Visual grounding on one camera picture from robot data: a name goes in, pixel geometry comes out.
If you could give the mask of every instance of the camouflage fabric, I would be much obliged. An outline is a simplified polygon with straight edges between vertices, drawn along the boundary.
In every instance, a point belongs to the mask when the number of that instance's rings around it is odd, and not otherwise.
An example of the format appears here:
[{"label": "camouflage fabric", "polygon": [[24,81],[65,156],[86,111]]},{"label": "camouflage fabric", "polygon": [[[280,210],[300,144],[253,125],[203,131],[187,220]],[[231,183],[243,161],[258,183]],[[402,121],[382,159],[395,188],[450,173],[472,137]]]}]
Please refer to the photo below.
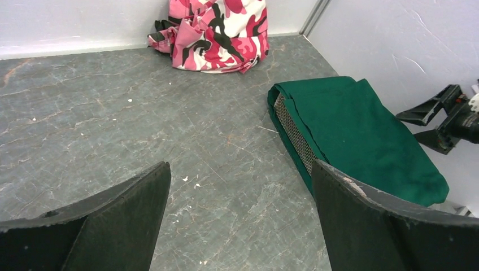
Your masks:
[{"label": "camouflage fabric", "polygon": [[265,0],[170,0],[148,43],[178,69],[245,73],[268,54],[266,13]]}]

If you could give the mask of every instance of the metal strip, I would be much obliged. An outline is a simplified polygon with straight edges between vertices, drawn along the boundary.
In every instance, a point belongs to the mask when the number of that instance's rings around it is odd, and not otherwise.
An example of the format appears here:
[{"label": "metal strip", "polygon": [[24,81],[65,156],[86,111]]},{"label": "metal strip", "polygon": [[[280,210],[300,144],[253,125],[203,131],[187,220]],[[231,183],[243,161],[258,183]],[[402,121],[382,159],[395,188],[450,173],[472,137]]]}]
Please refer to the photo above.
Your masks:
[{"label": "metal strip", "polygon": [[319,20],[324,10],[328,6],[329,1],[330,0],[318,0],[316,2],[313,10],[311,11],[306,21],[304,22],[304,25],[301,28],[301,31],[299,32],[299,34],[304,35],[306,37],[308,37],[311,34],[314,26],[317,24],[317,21]]}]

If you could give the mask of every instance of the folded green cloth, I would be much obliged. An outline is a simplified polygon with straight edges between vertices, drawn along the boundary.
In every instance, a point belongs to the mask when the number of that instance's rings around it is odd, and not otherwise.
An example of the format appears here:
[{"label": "folded green cloth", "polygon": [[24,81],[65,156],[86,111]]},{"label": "folded green cloth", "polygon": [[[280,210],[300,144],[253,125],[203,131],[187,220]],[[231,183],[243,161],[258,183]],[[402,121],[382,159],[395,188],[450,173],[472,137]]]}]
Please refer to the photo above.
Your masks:
[{"label": "folded green cloth", "polygon": [[368,81],[351,77],[283,82],[268,93],[271,119],[310,191],[311,176],[275,114],[280,93],[318,159],[409,202],[445,201],[447,182],[411,132],[381,104]]}]

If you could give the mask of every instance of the white backdrop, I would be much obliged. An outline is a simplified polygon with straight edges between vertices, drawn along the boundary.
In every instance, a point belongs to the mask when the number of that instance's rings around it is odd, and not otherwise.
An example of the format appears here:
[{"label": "white backdrop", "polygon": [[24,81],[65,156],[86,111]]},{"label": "white backdrop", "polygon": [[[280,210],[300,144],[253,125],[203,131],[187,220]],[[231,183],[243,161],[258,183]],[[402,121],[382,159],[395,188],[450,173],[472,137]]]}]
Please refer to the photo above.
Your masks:
[{"label": "white backdrop", "polygon": [[[299,32],[315,0],[267,0],[270,34]],[[1,0],[0,59],[146,46],[169,0]]]},{"label": "white backdrop", "polygon": [[[475,0],[332,0],[309,38],[340,75],[367,78],[396,114],[448,84],[471,96],[478,16]],[[448,199],[479,215],[479,145],[461,141],[447,156],[425,151],[449,183]]]}]

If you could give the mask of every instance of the gray marble surface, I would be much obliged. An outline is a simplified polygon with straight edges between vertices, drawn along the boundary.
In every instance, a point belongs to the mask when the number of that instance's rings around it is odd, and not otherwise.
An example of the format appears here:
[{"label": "gray marble surface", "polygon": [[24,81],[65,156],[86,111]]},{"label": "gray marble surface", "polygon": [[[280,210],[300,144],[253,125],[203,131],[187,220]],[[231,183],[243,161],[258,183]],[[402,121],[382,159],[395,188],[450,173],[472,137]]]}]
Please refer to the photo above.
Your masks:
[{"label": "gray marble surface", "polygon": [[313,198],[270,121],[275,82],[336,75],[300,36],[245,75],[152,49],[0,62],[0,220],[32,218],[164,160],[151,270],[330,270]]}]

